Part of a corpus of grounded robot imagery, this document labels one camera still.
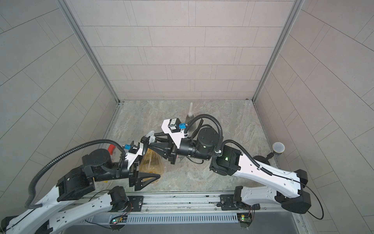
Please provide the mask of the black spray nozzle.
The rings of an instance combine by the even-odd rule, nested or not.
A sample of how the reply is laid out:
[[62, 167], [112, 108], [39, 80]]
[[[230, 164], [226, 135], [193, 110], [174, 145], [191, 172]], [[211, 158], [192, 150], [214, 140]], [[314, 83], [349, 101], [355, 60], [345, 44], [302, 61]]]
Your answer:
[[145, 136], [143, 136], [141, 138], [141, 143], [143, 143], [144, 145], [148, 145], [150, 143], [154, 143], [156, 142], [156, 137], [155, 137], [155, 131], [154, 130], [151, 130], [150, 132], [148, 132]]

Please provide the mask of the orange translucent spray bottle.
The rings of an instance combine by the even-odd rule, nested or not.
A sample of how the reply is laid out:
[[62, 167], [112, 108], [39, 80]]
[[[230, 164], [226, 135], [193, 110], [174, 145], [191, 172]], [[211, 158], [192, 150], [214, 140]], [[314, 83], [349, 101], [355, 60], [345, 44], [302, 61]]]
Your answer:
[[148, 149], [140, 163], [140, 172], [163, 175], [164, 167], [162, 157], [155, 151]]

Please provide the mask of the clear grey spray bottle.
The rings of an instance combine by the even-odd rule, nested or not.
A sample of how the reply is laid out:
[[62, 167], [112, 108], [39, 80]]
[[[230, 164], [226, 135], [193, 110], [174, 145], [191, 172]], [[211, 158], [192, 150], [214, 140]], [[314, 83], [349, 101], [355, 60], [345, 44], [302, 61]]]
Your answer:
[[185, 123], [188, 124], [190, 121], [192, 121], [195, 118], [194, 115], [187, 115]]

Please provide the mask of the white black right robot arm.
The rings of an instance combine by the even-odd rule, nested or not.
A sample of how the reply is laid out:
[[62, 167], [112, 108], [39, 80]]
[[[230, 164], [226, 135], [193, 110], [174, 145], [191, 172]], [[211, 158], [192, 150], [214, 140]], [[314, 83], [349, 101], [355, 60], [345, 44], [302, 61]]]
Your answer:
[[187, 136], [184, 130], [170, 129], [161, 133], [149, 132], [149, 148], [163, 158], [175, 163], [177, 157], [210, 161], [210, 171], [222, 176], [237, 176], [256, 181], [262, 185], [258, 192], [238, 186], [235, 198], [246, 205], [275, 203], [287, 211], [304, 214], [311, 207], [311, 196], [304, 189], [308, 176], [304, 170], [288, 172], [274, 168], [258, 157], [252, 157], [239, 143], [225, 140], [221, 145], [221, 155], [215, 152], [219, 143], [219, 133], [204, 124], [195, 130], [197, 139]]

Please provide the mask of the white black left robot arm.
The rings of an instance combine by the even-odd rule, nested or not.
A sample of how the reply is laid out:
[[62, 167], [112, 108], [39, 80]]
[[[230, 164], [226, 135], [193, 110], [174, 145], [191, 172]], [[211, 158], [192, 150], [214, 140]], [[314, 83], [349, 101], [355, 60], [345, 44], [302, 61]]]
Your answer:
[[113, 162], [110, 152], [97, 149], [82, 158], [83, 165], [72, 169], [38, 203], [28, 205], [26, 212], [2, 220], [5, 234], [55, 234], [102, 212], [122, 212], [132, 203], [122, 186], [116, 186], [98, 198], [75, 208], [65, 207], [95, 190], [95, 181], [128, 178], [136, 191], [160, 178], [158, 174], [128, 171], [128, 161]]

